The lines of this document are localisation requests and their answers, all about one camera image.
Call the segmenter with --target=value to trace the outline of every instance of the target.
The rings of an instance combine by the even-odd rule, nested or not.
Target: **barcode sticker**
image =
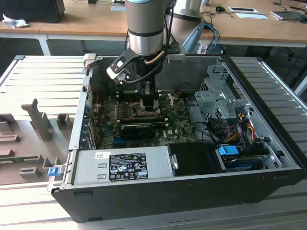
[[[95,159],[109,159],[111,152],[97,152],[95,153]]]

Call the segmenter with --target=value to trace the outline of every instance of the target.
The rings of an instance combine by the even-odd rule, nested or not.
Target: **wooden desk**
[[[259,13],[283,11],[272,4],[272,0],[215,0],[228,12],[228,6],[251,7]],[[294,1],[282,1],[283,5],[302,7],[304,4]],[[124,41],[127,32],[125,12],[111,11],[112,3],[98,2],[88,4],[84,1],[64,0],[65,15],[60,23],[32,23],[26,28],[11,29],[0,25],[0,37],[36,38],[39,40],[44,55],[50,55],[48,39],[112,40]],[[214,12],[213,25],[220,33],[220,44],[255,45],[255,46],[292,46],[305,47],[307,44],[307,25],[300,22],[278,21],[273,15],[265,15],[268,20],[242,19],[232,13],[216,13],[216,5],[203,7],[203,11]],[[201,42],[212,39],[211,30],[204,30]]]
[[[125,12],[111,11],[114,4],[64,0],[65,14],[60,23],[45,23],[41,34],[126,36]]]
[[[33,22],[26,27],[17,27],[16,29],[7,27],[3,23],[0,23],[0,33],[17,33],[17,34],[39,34],[39,29],[44,23]]]
[[[232,18],[227,13],[215,13],[212,21],[215,29],[220,33],[222,44],[242,44],[251,45],[251,42],[260,43],[262,46],[266,43],[292,44],[290,46],[305,46],[307,44],[307,25],[300,22],[278,21],[271,11],[283,11],[280,6],[273,5],[272,0],[215,0],[221,3],[227,12],[231,12]],[[294,1],[282,1],[283,6],[290,9],[290,6],[303,7],[304,4]],[[248,19],[239,18],[231,11],[231,7],[249,7],[259,11],[259,14],[265,14],[268,19]],[[202,7],[204,12],[215,12],[216,5]],[[209,16],[204,16],[207,22],[210,22]],[[203,32],[202,39],[211,39],[211,34]]]

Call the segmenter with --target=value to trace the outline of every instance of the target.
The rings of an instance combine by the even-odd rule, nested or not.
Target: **black computer case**
[[[27,22],[58,23],[64,15],[63,0],[0,0],[2,14]]]

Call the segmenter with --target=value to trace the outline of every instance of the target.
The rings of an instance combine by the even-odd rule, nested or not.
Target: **warning label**
[[[147,179],[145,153],[110,155],[109,180],[126,181]]]

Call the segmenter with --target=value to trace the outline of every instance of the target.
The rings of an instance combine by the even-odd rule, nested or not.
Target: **paper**
[[[262,14],[255,13],[236,13],[239,18],[253,18],[253,19],[268,19],[266,16]]]
[[[23,26],[28,26],[29,25],[23,19],[15,20],[15,19],[6,17],[4,14],[3,14],[3,18],[4,18],[4,20],[2,20],[2,22],[6,26],[8,26],[10,28],[13,28],[13,29],[15,29],[16,27],[23,27]]]

